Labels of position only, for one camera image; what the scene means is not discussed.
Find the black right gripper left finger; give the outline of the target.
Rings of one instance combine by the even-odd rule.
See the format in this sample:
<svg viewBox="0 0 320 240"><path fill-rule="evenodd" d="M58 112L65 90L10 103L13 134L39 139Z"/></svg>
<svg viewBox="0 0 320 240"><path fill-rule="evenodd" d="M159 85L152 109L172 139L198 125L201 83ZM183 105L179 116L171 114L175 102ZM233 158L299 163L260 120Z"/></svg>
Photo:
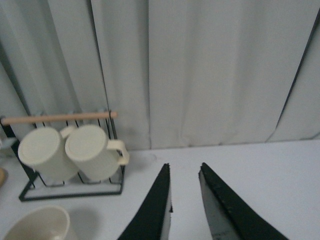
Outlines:
<svg viewBox="0 0 320 240"><path fill-rule="evenodd" d="M167 240L173 212L170 165L165 163L119 240Z"/></svg>

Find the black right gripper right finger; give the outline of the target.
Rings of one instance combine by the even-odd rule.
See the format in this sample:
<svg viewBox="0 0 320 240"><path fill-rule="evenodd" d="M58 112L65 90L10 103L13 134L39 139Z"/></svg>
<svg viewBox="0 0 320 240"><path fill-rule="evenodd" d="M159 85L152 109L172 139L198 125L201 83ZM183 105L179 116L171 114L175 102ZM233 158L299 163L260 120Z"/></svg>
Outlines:
<svg viewBox="0 0 320 240"><path fill-rule="evenodd" d="M205 162L198 173L202 202L214 240L286 240Z"/></svg>

